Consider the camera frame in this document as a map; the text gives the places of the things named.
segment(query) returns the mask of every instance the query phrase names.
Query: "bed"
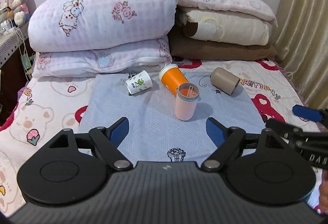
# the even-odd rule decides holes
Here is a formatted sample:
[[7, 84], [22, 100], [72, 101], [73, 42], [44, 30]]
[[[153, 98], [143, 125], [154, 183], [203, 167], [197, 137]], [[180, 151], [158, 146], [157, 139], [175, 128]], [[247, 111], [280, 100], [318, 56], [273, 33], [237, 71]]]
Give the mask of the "bed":
[[[279, 67], [269, 59], [246, 61], [174, 61], [183, 72], [212, 72], [222, 67], [240, 77], [263, 121], [270, 117], [301, 127], [304, 131], [319, 131], [315, 123], [292, 114], [295, 104], [302, 104], [296, 91]], [[17, 107], [0, 128], [0, 210], [11, 215], [25, 202], [17, 186], [20, 166], [42, 145], [63, 128], [78, 131], [92, 94], [94, 78], [33, 78], [20, 97]], [[317, 184], [309, 205], [318, 205], [321, 170], [314, 168]]]

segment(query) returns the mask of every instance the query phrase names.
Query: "curtain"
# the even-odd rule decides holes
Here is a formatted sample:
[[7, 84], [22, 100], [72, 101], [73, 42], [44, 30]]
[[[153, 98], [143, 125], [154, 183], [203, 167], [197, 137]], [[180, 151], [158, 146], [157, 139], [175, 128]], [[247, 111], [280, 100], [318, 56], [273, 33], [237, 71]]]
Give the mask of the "curtain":
[[328, 107], [328, 0], [281, 0], [271, 43], [277, 62], [312, 108]]

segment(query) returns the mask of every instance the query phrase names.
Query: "cable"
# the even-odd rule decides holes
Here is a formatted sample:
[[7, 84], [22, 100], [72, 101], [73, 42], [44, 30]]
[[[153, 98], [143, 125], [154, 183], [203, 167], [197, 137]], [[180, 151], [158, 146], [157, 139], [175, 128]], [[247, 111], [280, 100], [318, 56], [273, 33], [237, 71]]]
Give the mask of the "cable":
[[[17, 37], [17, 43], [18, 43], [18, 48], [19, 48], [20, 55], [23, 56], [25, 53], [27, 53], [26, 45], [25, 45], [25, 41], [24, 41], [24, 39], [23, 39], [23, 37], [24, 37], [24, 36], [23, 36], [23, 33], [22, 33], [22, 31], [21, 31], [20, 29], [14, 27], [13, 22], [11, 21], [11, 19], [8, 19], [8, 20], [10, 21], [11, 26], [13, 27], [13, 31], [14, 31], [16, 37]], [[19, 43], [19, 38], [18, 38], [18, 37], [21, 38], [21, 40], [22, 40], [22, 42], [23, 42], [23, 45], [24, 45], [23, 55], [22, 55], [22, 51], [21, 51], [21, 49], [20, 49], [20, 43]], [[25, 74], [26, 80], [27, 80], [27, 81], [30, 81], [30, 80], [32, 79], [32, 77], [31, 77], [30, 74], [28, 74], [28, 78], [27, 78], [27, 74], [26, 74], [26, 72], [27, 72], [28, 69], [26, 68], [25, 63], [22, 62], [22, 65], [23, 65], [23, 67], [24, 67], [24, 74]]]

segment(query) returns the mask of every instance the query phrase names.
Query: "bear print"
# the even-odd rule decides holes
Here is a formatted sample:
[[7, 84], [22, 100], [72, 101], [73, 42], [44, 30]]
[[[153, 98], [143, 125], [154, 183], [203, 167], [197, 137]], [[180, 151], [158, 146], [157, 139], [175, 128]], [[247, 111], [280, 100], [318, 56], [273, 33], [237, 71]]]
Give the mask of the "bear print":
[[0, 151], [0, 211], [5, 215], [10, 213], [8, 207], [15, 201], [17, 192], [14, 166], [7, 155]]
[[70, 128], [74, 132], [78, 131], [79, 128], [79, 122], [75, 119], [75, 114], [74, 113], [69, 113], [66, 116], [64, 116], [62, 120], [62, 128]]
[[52, 78], [50, 85], [55, 92], [61, 95], [75, 97], [86, 91], [91, 80], [93, 79], [74, 81], [73, 78]]
[[15, 112], [9, 132], [14, 139], [37, 146], [46, 133], [47, 124], [53, 118], [54, 111], [51, 108], [43, 108], [35, 103], [26, 106], [23, 103]]

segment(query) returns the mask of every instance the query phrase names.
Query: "white quilt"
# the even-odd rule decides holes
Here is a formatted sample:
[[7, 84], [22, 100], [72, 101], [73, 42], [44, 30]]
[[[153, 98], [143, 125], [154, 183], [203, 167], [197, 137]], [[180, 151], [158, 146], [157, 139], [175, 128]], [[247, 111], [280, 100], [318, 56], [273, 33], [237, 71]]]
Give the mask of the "white quilt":
[[47, 0], [30, 19], [38, 52], [107, 49], [161, 38], [174, 25], [178, 0]]

